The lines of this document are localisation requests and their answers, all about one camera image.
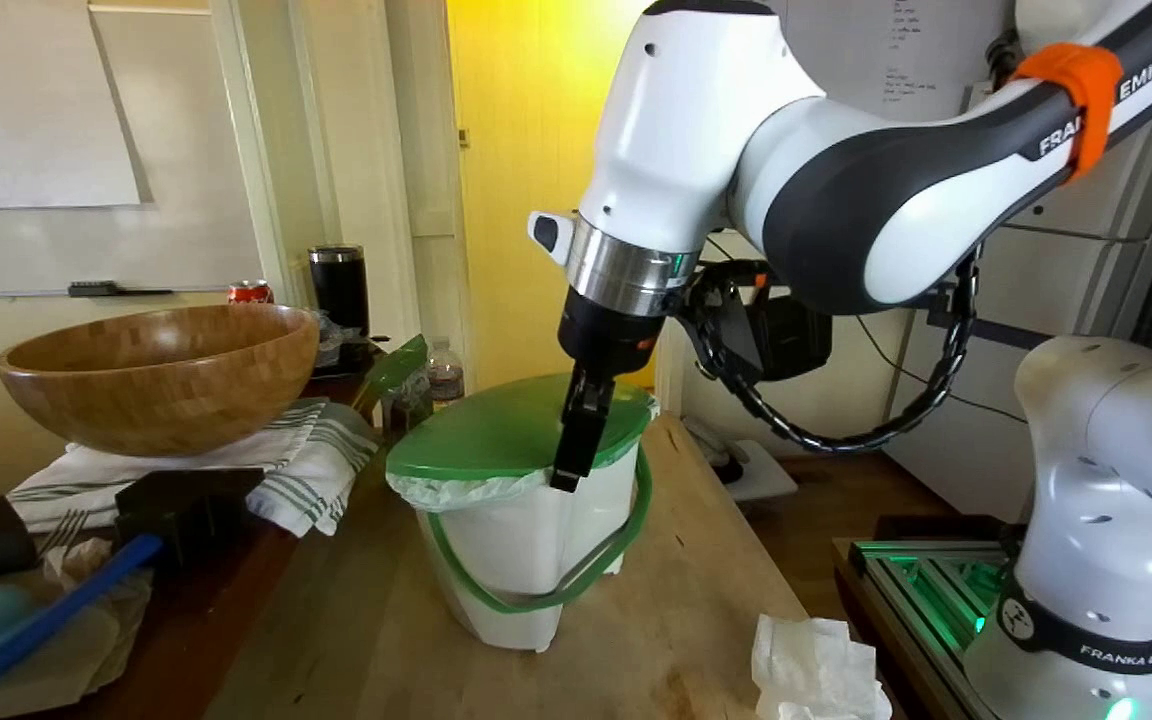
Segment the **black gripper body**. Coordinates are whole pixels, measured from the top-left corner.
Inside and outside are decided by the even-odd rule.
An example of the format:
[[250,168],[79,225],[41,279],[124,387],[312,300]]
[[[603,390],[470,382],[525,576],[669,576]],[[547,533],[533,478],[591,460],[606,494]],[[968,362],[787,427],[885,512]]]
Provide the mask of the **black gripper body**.
[[572,293],[559,311],[559,349],[572,357],[572,390],[603,395],[614,374],[638,373],[661,338],[661,316],[623,316]]

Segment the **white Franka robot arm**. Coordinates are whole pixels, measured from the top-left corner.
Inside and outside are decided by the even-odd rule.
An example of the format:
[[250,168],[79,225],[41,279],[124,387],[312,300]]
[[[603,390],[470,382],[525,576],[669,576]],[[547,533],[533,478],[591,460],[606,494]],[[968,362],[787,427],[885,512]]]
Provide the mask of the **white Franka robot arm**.
[[[885,119],[830,99],[760,0],[650,0],[576,213],[526,233],[567,277],[576,359],[551,483],[576,486],[610,381],[648,359],[715,219],[815,311],[909,304],[1152,114],[1152,0],[1103,0],[974,107]],[[1055,335],[1016,368],[1036,500],[963,675],[1008,720],[1152,720],[1152,349]]]

